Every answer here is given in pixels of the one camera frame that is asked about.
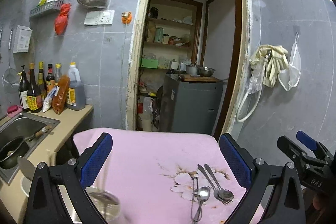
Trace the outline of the right hand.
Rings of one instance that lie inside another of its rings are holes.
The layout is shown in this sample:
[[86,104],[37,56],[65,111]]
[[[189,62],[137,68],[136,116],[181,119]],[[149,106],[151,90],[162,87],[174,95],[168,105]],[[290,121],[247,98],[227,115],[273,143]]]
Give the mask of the right hand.
[[320,193],[305,188],[303,191],[306,223],[336,224],[335,193]]

